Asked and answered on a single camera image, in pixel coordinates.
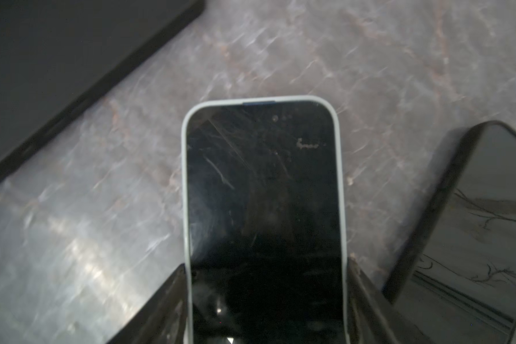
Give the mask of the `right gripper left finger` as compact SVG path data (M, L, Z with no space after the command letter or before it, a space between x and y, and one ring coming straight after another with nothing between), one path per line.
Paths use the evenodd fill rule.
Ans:
M109 342L182 344L187 316L187 276L185 265L181 264Z

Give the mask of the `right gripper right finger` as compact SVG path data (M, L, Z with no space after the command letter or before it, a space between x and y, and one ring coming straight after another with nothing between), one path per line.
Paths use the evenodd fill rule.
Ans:
M347 334L350 343L431 343L395 310L353 258L346 272Z

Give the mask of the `black phone case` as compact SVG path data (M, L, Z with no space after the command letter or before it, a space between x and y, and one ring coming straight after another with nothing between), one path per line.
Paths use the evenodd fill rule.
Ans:
M0 1L0 183L204 8L203 1Z

